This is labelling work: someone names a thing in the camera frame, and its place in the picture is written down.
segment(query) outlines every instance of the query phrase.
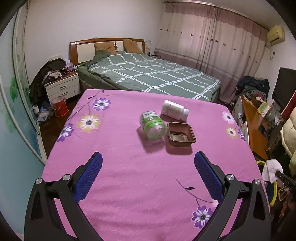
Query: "white bottle cap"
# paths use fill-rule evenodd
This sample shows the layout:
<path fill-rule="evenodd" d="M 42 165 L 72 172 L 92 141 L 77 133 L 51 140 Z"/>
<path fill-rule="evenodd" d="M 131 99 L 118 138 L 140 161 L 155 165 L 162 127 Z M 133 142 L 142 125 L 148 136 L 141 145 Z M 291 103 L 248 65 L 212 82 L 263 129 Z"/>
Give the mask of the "white bottle cap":
<path fill-rule="evenodd" d="M 188 109 L 184 109 L 183 113 L 182 113 L 181 116 L 180 116 L 180 119 L 181 119 L 182 121 L 186 121 L 188 115 L 189 115 L 189 110 L 188 110 Z"/>

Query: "brown plastic tray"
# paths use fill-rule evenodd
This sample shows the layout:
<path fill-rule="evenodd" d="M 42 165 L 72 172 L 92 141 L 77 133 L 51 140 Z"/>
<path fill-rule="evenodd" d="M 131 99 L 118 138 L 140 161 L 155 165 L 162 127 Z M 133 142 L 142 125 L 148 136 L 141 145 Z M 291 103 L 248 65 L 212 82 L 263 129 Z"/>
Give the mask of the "brown plastic tray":
<path fill-rule="evenodd" d="M 168 123 L 168 139 L 171 146 L 189 147 L 196 142 L 191 125 L 180 122 Z"/>

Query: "curtain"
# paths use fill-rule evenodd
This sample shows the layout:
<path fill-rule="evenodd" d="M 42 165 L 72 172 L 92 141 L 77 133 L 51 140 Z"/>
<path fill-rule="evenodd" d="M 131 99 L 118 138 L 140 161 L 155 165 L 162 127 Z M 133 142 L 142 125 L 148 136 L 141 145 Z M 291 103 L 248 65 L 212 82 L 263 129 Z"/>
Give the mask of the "curtain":
<path fill-rule="evenodd" d="M 173 2 L 165 3 L 159 32 L 158 56 L 218 78 L 220 100 L 230 103 L 238 80 L 256 73 L 268 30 L 227 10 Z"/>

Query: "monitor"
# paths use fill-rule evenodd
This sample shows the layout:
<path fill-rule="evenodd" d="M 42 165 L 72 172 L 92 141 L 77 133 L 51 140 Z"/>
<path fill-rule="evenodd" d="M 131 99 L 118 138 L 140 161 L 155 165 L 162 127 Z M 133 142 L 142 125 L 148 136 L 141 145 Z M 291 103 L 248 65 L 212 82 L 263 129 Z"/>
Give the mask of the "monitor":
<path fill-rule="evenodd" d="M 274 101 L 283 110 L 296 90 L 296 70 L 280 68 L 279 76 L 272 94 Z"/>

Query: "wooden headboard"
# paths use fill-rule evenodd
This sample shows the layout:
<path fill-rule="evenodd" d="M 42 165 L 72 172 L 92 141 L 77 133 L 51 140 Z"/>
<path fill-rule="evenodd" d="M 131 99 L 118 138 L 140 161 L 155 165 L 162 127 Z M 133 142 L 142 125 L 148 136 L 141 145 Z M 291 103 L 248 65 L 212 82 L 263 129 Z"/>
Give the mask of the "wooden headboard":
<path fill-rule="evenodd" d="M 93 38 L 80 40 L 70 43 L 70 59 L 73 65 L 84 63 L 86 61 L 92 60 L 95 54 L 94 44 L 100 42 L 114 42 L 116 50 L 123 50 L 123 39 L 130 38 Z M 145 42 L 143 39 L 130 39 L 137 42 L 139 48 L 142 48 L 143 53 L 145 53 Z"/>

